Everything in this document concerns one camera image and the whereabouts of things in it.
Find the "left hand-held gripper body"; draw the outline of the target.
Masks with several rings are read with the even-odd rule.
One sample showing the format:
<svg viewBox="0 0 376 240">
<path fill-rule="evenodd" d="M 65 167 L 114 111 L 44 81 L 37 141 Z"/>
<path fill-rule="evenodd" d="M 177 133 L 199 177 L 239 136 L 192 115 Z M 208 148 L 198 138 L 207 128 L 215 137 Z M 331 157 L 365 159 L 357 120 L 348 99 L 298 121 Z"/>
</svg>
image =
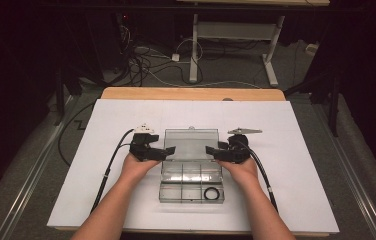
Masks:
<svg viewBox="0 0 376 240">
<path fill-rule="evenodd" d="M 130 153 L 139 161 L 154 160 L 153 149 L 150 144 L 157 142 L 159 136 L 147 124 L 142 124 L 134 130 L 130 143 Z"/>
</svg>

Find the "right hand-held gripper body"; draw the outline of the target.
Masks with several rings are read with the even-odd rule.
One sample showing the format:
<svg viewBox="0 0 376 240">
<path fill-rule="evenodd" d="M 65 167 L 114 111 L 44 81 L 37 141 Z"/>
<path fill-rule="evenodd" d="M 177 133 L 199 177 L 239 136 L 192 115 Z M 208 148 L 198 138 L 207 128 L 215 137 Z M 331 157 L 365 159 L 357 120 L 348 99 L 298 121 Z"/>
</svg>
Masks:
<svg viewBox="0 0 376 240">
<path fill-rule="evenodd" d="M 230 130 L 230 137 L 228 138 L 227 142 L 229 144 L 229 149 L 221 149 L 221 161 L 239 164 L 250 157 L 255 159 L 257 155 L 249 147 L 249 140 L 247 138 L 247 134 L 257 133 L 261 133 L 261 130 L 246 128 L 236 128 L 234 130 Z"/>
</svg>

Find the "clear plastic compartment box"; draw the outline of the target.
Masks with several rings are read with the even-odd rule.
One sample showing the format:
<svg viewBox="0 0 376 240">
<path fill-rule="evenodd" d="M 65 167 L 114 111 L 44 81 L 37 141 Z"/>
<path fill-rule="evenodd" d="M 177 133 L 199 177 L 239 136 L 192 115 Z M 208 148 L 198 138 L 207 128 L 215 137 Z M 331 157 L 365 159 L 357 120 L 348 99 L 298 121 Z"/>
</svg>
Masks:
<svg viewBox="0 0 376 240">
<path fill-rule="evenodd" d="M 222 167 L 205 147 L 218 147 L 217 129 L 167 129 L 164 146 L 176 147 L 161 166 L 161 203 L 222 204 Z"/>
</svg>

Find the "person's left hand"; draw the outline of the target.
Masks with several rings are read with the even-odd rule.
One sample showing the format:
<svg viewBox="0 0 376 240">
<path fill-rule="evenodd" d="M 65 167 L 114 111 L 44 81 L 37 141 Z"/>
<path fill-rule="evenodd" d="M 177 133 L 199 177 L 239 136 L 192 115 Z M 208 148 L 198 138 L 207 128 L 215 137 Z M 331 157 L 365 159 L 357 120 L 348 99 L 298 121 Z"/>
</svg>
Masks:
<svg viewBox="0 0 376 240">
<path fill-rule="evenodd" d="M 157 166 L 158 161 L 139 161 L 133 154 L 128 153 L 124 159 L 119 180 L 121 182 L 136 184 L 148 173 L 150 169 Z"/>
</svg>

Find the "person's right hand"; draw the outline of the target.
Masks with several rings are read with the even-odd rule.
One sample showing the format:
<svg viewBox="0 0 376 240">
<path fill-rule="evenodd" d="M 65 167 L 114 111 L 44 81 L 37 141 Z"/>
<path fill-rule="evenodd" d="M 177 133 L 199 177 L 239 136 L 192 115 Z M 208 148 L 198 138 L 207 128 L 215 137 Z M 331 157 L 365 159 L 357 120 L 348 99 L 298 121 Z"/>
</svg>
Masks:
<svg viewBox="0 0 376 240">
<path fill-rule="evenodd" d="M 257 166 L 252 158 L 248 158 L 239 164 L 221 160 L 218 160 L 217 163 L 225 168 L 240 186 L 253 186 L 258 183 Z"/>
</svg>

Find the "black metal stand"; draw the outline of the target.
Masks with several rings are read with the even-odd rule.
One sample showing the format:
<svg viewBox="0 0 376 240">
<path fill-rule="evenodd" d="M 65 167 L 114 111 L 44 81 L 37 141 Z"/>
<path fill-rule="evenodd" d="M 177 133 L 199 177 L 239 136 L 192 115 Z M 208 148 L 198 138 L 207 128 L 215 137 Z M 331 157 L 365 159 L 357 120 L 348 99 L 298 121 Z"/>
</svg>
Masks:
<svg viewBox="0 0 376 240">
<path fill-rule="evenodd" d="M 337 132 L 337 115 L 340 93 L 339 71 L 334 68 L 323 70 L 315 76 L 306 76 L 302 83 L 283 91 L 285 97 L 294 93 L 309 93 L 312 104 L 328 103 L 328 127 L 334 137 Z"/>
<path fill-rule="evenodd" d="M 80 96 L 82 94 L 82 86 L 80 79 L 85 78 L 98 86 L 106 86 L 104 80 L 94 73 L 83 70 L 70 63 L 62 63 L 56 68 L 55 83 L 56 83 L 56 107 L 57 117 L 55 126 L 58 126 L 65 115 L 65 95 L 64 90 L 67 90 L 71 96 Z"/>
</svg>

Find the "white frame desk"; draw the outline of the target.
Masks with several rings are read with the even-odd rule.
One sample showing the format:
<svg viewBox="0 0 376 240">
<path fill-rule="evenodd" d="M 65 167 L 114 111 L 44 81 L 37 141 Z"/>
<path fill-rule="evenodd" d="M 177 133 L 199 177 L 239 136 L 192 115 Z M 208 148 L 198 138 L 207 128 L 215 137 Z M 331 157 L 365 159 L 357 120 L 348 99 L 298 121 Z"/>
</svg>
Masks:
<svg viewBox="0 0 376 240">
<path fill-rule="evenodd" d="M 305 7 L 315 9 L 316 7 L 327 7 L 330 0 L 179 0 L 180 2 L 192 3 L 195 7 L 206 4 L 217 4 L 223 7 Z M 229 40 L 259 40 L 269 41 L 269 50 L 261 55 L 262 65 L 267 79 L 272 87 L 279 85 L 272 66 L 272 57 L 279 40 L 284 24 L 285 16 L 278 15 L 272 23 L 244 23 L 239 20 L 200 20 L 199 15 L 193 15 L 192 24 L 192 49 L 190 57 L 189 82 L 198 83 L 200 77 L 199 60 L 204 53 L 200 39 L 229 39 Z"/>
</svg>

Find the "metal floor rail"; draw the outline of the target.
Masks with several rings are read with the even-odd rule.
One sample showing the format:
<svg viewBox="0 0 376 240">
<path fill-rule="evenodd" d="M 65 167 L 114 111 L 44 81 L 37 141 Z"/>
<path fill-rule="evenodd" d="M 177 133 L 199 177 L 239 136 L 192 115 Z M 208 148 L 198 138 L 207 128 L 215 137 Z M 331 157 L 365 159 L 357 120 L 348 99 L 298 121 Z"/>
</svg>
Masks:
<svg viewBox="0 0 376 240">
<path fill-rule="evenodd" d="M 64 109 L 67 110 L 67 113 L 64 113 L 60 117 L 60 120 L 53 124 L 50 132 L 48 133 L 46 143 L 44 144 L 34 164 L 30 168 L 25 182 L 20 188 L 10 210 L 0 225 L 0 240 L 10 239 L 39 182 L 45 166 L 48 163 L 52 149 L 55 147 L 58 141 L 58 136 L 62 133 L 65 122 L 69 119 L 70 113 L 74 110 L 78 100 L 78 96 L 69 96 L 67 98 L 64 105 Z"/>
<path fill-rule="evenodd" d="M 356 204 L 358 205 L 361 215 L 366 221 L 368 228 L 376 240 L 376 208 L 368 193 L 366 192 L 363 184 L 361 183 L 353 165 L 350 163 L 350 159 L 347 156 L 344 148 L 341 145 L 339 139 L 332 133 L 328 126 L 328 119 L 324 112 L 324 108 L 320 105 L 314 106 L 314 111 L 317 114 L 320 122 L 323 124 L 323 128 L 326 135 L 331 140 L 331 143 L 337 153 L 337 162 L 340 165 L 341 171 L 345 176 L 347 185 L 349 186 Z"/>
</svg>

